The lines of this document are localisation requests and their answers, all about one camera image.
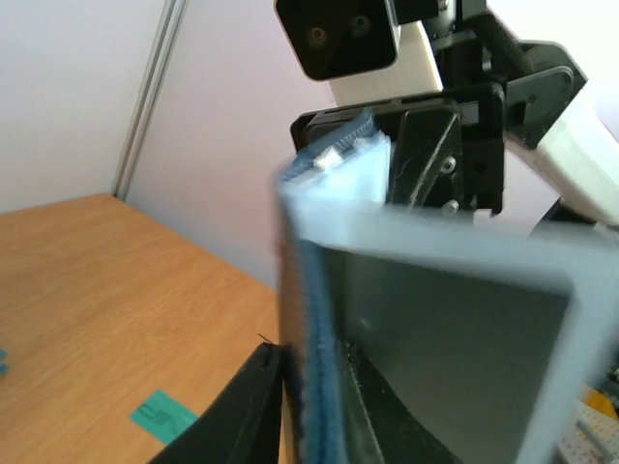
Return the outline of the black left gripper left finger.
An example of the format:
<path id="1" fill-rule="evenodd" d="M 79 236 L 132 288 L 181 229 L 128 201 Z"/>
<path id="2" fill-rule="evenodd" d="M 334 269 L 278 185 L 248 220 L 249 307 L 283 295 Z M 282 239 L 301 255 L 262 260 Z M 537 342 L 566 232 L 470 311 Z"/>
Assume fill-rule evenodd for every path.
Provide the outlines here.
<path id="1" fill-rule="evenodd" d="M 277 463 L 283 350 L 259 344 L 213 403 L 153 463 Z"/>

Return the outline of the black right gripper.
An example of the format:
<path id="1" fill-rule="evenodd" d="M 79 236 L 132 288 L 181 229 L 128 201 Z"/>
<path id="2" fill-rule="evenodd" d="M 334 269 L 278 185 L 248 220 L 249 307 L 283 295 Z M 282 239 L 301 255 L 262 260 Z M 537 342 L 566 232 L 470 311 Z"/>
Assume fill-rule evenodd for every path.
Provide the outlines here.
<path id="1" fill-rule="evenodd" d="M 297 150 L 364 111 L 392 142 L 386 201 L 463 212 L 503 210 L 504 92 L 477 84 L 431 94 L 306 112 L 290 126 Z"/>

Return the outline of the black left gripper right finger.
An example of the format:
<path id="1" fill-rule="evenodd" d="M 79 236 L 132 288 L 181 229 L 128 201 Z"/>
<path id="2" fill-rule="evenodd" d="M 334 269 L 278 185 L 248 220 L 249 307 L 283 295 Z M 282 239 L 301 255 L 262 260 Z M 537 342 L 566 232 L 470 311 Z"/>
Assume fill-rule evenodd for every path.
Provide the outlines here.
<path id="1" fill-rule="evenodd" d="M 357 346 L 341 346 L 345 444 L 350 463 L 458 463 L 407 410 Z"/>

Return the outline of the green credit card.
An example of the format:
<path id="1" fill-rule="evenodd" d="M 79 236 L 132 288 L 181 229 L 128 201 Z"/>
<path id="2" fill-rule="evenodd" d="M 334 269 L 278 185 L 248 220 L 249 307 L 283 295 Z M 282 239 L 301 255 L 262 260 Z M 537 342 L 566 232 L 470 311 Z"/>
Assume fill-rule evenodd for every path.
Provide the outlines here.
<path id="1" fill-rule="evenodd" d="M 130 414 L 130 419 L 164 445 L 187 431 L 198 415 L 162 390 L 154 391 Z"/>

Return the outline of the dark blue card holder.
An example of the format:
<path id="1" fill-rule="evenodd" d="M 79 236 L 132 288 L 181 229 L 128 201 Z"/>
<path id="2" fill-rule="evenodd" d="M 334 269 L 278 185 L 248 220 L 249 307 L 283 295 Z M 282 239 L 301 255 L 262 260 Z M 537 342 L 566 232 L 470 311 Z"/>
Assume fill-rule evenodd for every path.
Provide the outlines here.
<path id="1" fill-rule="evenodd" d="M 363 113 L 275 180 L 292 461 L 350 463 L 351 343 L 458 463 L 616 462 L 617 419 L 583 399 L 616 351 L 617 236 L 390 204 L 392 152 Z"/>

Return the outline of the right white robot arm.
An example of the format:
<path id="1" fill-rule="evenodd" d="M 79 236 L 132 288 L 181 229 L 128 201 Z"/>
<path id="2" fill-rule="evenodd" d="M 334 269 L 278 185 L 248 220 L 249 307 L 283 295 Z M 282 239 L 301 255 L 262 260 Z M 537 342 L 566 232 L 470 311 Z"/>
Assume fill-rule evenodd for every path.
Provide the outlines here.
<path id="1" fill-rule="evenodd" d="M 557 192 L 544 222 L 618 227 L 618 143 L 560 43 L 524 41 L 484 1 L 278 1 L 304 75 L 331 108 L 300 115 L 310 145 L 363 112 L 392 141 L 385 199 L 446 216 L 504 208 L 505 156 Z"/>

